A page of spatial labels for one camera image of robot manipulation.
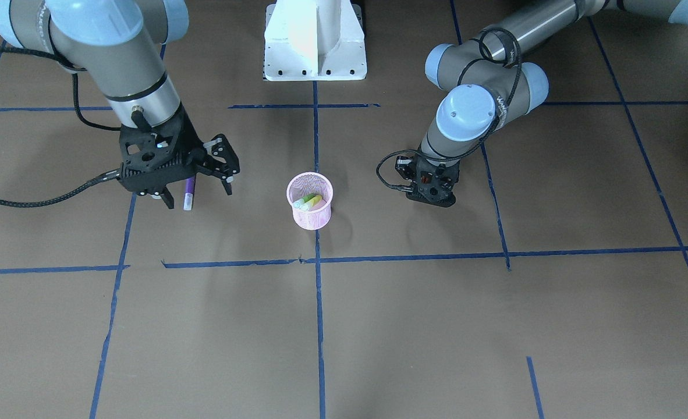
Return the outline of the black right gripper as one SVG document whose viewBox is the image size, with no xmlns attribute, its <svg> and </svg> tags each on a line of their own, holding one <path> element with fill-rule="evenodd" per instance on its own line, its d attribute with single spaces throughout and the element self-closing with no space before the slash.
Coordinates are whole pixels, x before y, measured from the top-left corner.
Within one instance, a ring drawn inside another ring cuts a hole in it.
<svg viewBox="0 0 688 419">
<path fill-rule="evenodd" d="M 131 119 L 134 127 L 121 126 L 119 137 L 118 180 L 126 190 L 156 196 L 171 210 L 175 199 L 168 184 L 202 174 L 219 178 L 227 196 L 232 196 L 240 163 L 224 134 L 200 140 L 182 107 L 160 125 L 150 125 L 141 107 L 132 109 Z"/>
</svg>

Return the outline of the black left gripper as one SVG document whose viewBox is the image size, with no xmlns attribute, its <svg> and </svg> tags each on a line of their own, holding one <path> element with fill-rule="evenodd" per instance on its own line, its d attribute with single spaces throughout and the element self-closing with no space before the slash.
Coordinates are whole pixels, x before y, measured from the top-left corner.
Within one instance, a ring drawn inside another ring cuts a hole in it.
<svg viewBox="0 0 688 419">
<path fill-rule="evenodd" d="M 459 180 L 459 162 L 434 165 L 419 155 L 398 156 L 395 170 L 410 181 L 405 196 L 411 201 L 442 208 L 455 204 L 453 188 Z"/>
</svg>

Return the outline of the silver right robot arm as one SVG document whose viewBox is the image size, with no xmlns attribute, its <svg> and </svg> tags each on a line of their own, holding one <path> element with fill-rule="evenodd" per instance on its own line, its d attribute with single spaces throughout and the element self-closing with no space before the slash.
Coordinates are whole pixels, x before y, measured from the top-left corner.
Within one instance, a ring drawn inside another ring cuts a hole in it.
<svg viewBox="0 0 688 419">
<path fill-rule="evenodd" d="M 0 53 L 53 59 L 72 75 L 73 108 L 81 116 L 78 75 L 86 72 L 120 121 L 122 162 L 57 198 L 0 199 L 1 206 L 44 207 L 117 180 L 131 193 L 174 199 L 168 185 L 201 174 L 232 194 L 240 172 L 227 138 L 198 137 L 157 45 L 181 39 L 189 24 L 184 1 L 0 1 Z"/>
</svg>

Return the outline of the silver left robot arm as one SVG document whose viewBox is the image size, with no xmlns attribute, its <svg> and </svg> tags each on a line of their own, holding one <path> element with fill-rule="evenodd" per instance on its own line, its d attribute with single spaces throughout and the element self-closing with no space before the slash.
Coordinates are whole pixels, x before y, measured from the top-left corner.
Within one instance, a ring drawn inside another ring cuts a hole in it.
<svg viewBox="0 0 688 419">
<path fill-rule="evenodd" d="M 446 96 L 419 147 L 391 154 L 405 183 L 386 187 L 452 206 L 461 160 L 547 99 L 548 77 L 528 53 L 583 17 L 613 9 L 688 26 L 688 1 L 533 1 L 463 44 L 435 46 L 425 75 Z"/>
</svg>

